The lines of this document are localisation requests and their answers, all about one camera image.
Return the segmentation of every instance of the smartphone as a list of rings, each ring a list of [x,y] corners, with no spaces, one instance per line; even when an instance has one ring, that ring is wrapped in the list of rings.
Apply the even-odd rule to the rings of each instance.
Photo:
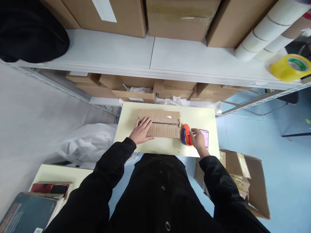
[[[205,148],[208,150],[208,131],[207,130],[201,130],[201,133],[204,135],[205,138]]]

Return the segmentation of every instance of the yellow tape roll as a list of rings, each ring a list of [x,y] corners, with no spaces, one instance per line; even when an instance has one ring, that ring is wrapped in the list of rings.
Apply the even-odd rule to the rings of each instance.
[[[274,77],[284,82],[292,82],[311,74],[311,62],[300,55],[288,54],[272,64],[270,71]]]

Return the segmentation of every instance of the book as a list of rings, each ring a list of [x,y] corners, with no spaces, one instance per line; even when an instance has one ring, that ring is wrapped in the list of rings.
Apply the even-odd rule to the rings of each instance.
[[[0,233],[42,233],[59,211],[61,195],[19,193],[0,222]]]
[[[33,193],[63,194],[65,201],[72,190],[72,182],[38,182],[31,187]]]

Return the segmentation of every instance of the light yellow table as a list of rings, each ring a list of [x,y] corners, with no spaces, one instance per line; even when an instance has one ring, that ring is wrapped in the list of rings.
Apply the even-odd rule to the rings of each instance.
[[[93,170],[90,169],[42,164],[32,184],[37,182],[72,182],[72,190],[74,190],[79,188],[84,178],[92,172]]]
[[[180,121],[182,125],[188,124],[190,128],[198,128],[209,132],[209,152],[219,159],[215,112],[214,109],[208,108],[125,102],[123,104],[114,140],[115,142],[123,141],[131,134],[138,118],[139,109],[158,109],[180,112]],[[135,152],[199,157],[194,147],[183,145],[180,139],[169,138],[155,138],[154,140],[139,144]]]

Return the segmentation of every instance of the book cover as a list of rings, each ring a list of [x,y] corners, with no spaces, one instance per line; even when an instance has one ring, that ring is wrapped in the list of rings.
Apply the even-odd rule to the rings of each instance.
[[[41,233],[57,206],[55,199],[19,193],[0,223],[0,233]]]

